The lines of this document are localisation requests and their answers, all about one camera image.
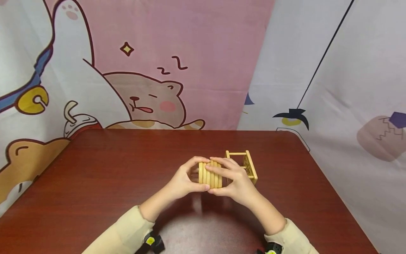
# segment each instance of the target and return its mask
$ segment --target blue collar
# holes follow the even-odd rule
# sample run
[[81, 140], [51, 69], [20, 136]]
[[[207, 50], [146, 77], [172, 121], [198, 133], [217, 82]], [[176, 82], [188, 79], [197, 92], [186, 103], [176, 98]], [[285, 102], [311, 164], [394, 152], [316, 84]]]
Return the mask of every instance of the blue collar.
[[51, 53], [51, 48], [48, 48], [44, 50], [41, 55], [39, 55], [37, 62], [34, 64], [34, 74], [27, 84], [9, 94], [0, 97], [0, 113], [13, 107], [16, 103], [16, 100], [27, 90], [41, 84], [41, 75], [49, 59], [51, 58]]

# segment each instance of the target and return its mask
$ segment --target beige sleeve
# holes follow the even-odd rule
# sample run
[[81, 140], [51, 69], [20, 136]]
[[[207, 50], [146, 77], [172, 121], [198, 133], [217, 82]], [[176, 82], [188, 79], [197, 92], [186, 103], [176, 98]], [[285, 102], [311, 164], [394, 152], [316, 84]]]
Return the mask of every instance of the beige sleeve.
[[145, 220], [134, 206], [104, 231], [82, 254], [134, 254], [152, 231], [154, 223]]
[[282, 245], [282, 254], [319, 254], [300, 229], [290, 219], [286, 220], [287, 224], [281, 232], [265, 235], [266, 241]]

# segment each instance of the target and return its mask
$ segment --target purple shape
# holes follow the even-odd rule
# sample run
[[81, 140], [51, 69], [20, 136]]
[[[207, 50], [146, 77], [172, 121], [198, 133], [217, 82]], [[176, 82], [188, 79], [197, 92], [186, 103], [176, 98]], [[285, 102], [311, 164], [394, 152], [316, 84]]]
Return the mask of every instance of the purple shape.
[[250, 99], [250, 95], [247, 93], [247, 97], [245, 97], [244, 105], [254, 105], [253, 101]]
[[389, 118], [389, 122], [391, 122], [396, 128], [405, 128], [406, 127], [406, 114], [400, 112], [394, 112]]

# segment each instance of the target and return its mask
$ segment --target paw print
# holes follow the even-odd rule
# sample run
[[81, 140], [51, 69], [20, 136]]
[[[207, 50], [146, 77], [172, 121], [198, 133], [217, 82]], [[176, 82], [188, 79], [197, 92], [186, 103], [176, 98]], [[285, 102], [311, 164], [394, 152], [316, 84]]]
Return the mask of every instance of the paw print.
[[79, 18], [79, 16], [76, 14], [79, 11], [77, 7], [73, 7], [69, 4], [68, 7], [63, 5], [62, 9], [67, 10], [66, 16], [68, 16], [68, 18], [70, 18], [71, 20], [77, 20]]

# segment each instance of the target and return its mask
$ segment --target wooden table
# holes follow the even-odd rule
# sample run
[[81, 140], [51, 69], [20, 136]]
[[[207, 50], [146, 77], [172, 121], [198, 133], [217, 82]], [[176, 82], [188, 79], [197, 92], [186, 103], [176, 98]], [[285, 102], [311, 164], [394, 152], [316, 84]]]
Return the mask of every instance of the wooden table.
[[[87, 130], [0, 218], [0, 253], [81, 253], [194, 155], [249, 150], [256, 187], [320, 253], [376, 253], [294, 134], [278, 131]], [[263, 229], [246, 208], [192, 193], [159, 217], [166, 254], [254, 253]]]

